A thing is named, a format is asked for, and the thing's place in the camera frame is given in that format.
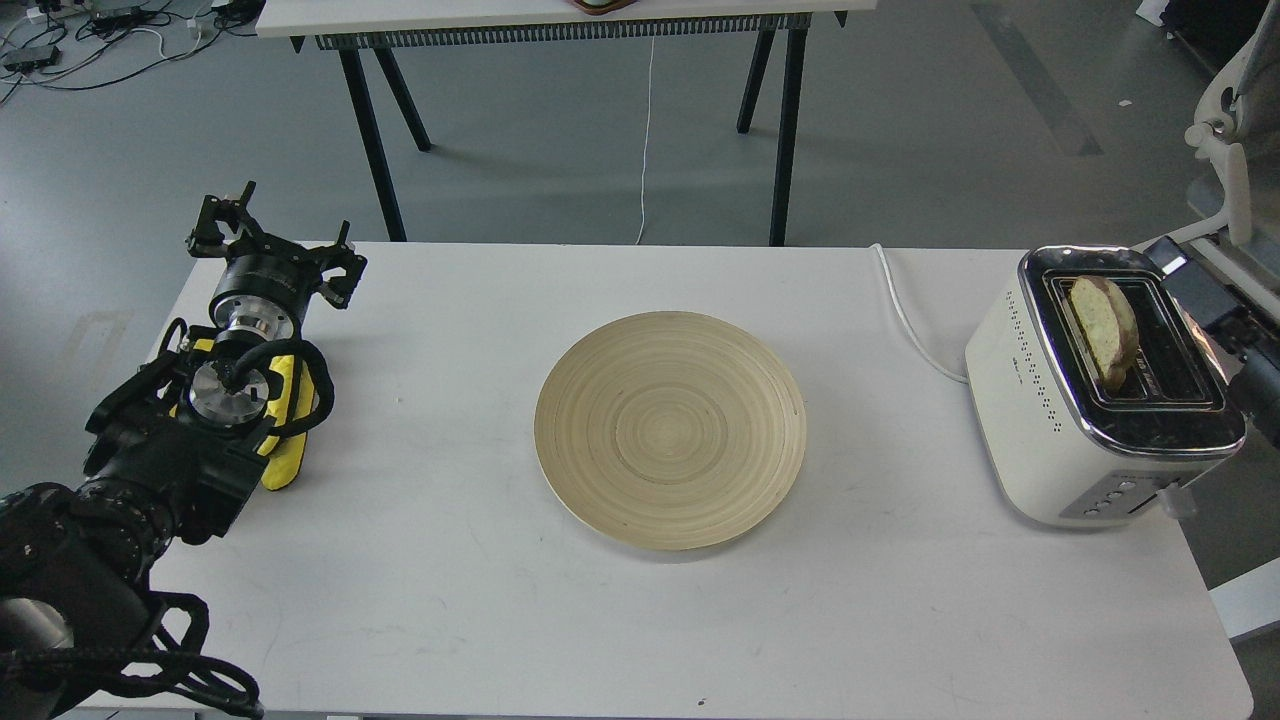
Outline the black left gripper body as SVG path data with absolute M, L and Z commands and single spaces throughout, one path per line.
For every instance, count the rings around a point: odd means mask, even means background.
M 229 258 L 209 305 L 212 325 L 262 341 L 300 338 L 312 299 L 321 299 L 314 292 L 315 247 L 270 240 Z

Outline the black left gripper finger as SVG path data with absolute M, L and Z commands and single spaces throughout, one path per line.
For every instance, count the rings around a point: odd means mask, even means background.
M 349 242 L 349 222 L 342 222 L 332 243 L 314 249 L 314 292 L 334 309 L 349 306 L 369 264 Z
M 186 238 L 186 251 L 195 259 L 229 259 L 236 250 L 241 227 L 247 222 L 247 205 L 256 190 L 247 181 L 238 196 L 206 193 L 198 206 L 196 223 Z

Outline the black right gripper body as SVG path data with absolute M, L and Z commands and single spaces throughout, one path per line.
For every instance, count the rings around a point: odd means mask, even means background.
M 1188 256 L 1165 263 L 1165 286 L 1220 348 L 1243 364 L 1277 366 L 1277 324 L 1238 287 Z

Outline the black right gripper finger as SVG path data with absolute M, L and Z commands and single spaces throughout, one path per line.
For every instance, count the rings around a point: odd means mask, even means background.
M 1160 236 L 1144 245 L 1143 254 L 1160 269 L 1162 281 L 1171 281 L 1190 264 L 1190 256 L 1171 236 Z

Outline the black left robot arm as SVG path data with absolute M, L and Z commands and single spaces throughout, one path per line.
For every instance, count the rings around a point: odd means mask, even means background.
M 3 500 L 5 719 L 52 719 L 97 693 L 264 716 L 257 682 L 204 652 L 207 605 L 154 588 L 151 573 L 173 542 L 223 537 L 255 489 L 300 474 L 337 400 L 302 334 L 308 304 L 347 307 L 367 261 L 348 223 L 312 247 L 266 232 L 253 190 L 202 201 L 187 251 L 225 263 L 209 324 L 174 319 L 155 357 L 93 409 L 83 484 Z

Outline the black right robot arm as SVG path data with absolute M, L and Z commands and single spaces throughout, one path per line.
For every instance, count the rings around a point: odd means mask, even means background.
M 1162 286 L 1216 348 L 1235 359 L 1228 395 L 1262 437 L 1277 447 L 1277 323 L 1208 263 L 1193 258 L 1172 237 L 1162 236 L 1142 251 L 1162 273 Z

